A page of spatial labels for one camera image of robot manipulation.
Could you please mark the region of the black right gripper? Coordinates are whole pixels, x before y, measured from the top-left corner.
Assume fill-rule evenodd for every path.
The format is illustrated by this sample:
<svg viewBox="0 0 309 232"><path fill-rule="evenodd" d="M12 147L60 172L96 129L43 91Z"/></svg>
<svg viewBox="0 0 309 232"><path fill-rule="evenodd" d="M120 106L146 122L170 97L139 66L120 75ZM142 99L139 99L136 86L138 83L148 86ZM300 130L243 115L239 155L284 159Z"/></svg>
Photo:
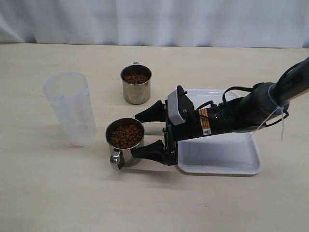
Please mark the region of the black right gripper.
<svg viewBox="0 0 309 232"><path fill-rule="evenodd" d="M165 122L165 105L162 101L157 101L148 109L136 114L134 118L139 122ZM178 142L188 139L195 139L205 136L204 131L209 128L202 128L202 123L209 125L208 114L200 113L194 109L194 117L178 126L174 126L168 118L167 113L167 134L165 135L167 146L167 165L176 165L178 163ZM137 159L147 159L155 162L165 162L165 147L162 140L152 144L134 148L131 154Z"/></svg>

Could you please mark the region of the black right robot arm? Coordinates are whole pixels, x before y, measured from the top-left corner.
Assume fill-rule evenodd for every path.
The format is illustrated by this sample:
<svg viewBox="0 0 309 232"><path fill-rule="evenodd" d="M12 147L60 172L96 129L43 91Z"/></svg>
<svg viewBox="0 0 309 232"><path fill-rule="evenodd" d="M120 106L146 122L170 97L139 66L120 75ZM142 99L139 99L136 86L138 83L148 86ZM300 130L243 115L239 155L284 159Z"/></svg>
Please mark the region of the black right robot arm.
<svg viewBox="0 0 309 232"><path fill-rule="evenodd" d="M157 101L150 108L135 115L144 122L164 122L164 140L133 148L136 159L147 159L164 165L178 162L178 142L205 136L231 132L252 132L267 128L267 121L284 114L289 116L290 100L309 90L309 60L290 67L276 83L262 82L253 87L230 87L227 91L248 92L245 97L214 104L208 101L198 108L187 97L182 86L168 95L165 101Z"/></svg>

